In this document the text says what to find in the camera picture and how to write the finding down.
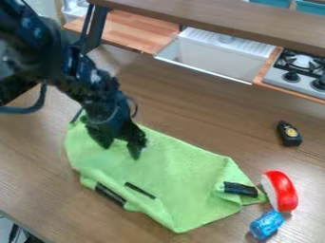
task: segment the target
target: microfiber cloth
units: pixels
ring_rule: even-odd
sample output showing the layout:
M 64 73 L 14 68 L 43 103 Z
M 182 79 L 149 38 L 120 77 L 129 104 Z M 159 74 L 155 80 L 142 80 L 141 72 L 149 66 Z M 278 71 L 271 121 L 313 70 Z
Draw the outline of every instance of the microfiber cloth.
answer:
M 134 160 L 126 142 L 100 147 L 79 120 L 69 125 L 67 156 L 81 182 L 95 190 L 99 183 L 121 196 L 124 208 L 151 216 L 175 233 L 183 233 L 240 211 L 242 205 L 265 201 L 220 192 L 224 181 L 254 186 L 234 161 L 140 126 L 148 138 Z

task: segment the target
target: black remote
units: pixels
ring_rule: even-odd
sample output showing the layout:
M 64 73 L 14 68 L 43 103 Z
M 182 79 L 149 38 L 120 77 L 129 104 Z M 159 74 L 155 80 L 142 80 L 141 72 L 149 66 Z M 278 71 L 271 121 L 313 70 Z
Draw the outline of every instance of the black remote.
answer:
M 286 147 L 299 146 L 302 143 L 302 137 L 298 130 L 286 121 L 280 121 L 277 125 L 277 131 Z

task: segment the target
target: wooden shelf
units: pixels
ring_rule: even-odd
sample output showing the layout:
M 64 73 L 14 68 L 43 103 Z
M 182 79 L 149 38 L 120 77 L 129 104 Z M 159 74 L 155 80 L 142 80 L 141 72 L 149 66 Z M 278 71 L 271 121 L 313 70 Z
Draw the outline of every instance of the wooden shelf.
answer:
M 325 56 L 325 17 L 241 0 L 87 0 L 91 4 Z
M 81 32 L 84 18 L 64 25 L 65 29 Z M 102 40 L 114 46 L 155 54 L 179 34 L 179 25 L 113 10 L 107 15 Z

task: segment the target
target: blue object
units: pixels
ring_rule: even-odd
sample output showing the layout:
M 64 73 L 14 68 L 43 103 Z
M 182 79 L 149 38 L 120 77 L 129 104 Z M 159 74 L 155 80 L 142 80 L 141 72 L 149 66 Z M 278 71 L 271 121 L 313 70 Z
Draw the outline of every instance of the blue object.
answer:
M 306 2 L 303 0 L 296 0 L 296 10 L 309 12 L 313 14 L 325 15 L 325 3 L 318 4 L 318 3 Z
M 271 5 L 271 6 L 285 8 L 285 9 L 288 8 L 290 3 L 290 0 L 249 0 L 249 1 L 251 3 Z
M 250 232 L 258 240 L 264 240 L 275 232 L 283 223 L 280 213 L 271 210 L 251 223 Z

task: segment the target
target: small black device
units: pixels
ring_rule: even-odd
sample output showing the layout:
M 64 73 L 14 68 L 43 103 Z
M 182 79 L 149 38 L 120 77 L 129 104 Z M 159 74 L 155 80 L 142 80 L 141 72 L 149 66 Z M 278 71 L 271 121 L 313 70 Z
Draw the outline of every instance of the small black device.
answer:
M 258 190 L 254 186 L 246 186 L 234 182 L 223 182 L 224 193 L 226 194 L 236 194 L 250 197 L 258 197 Z
M 286 121 L 278 122 L 277 131 L 285 147 L 299 146 L 302 143 L 298 130 Z

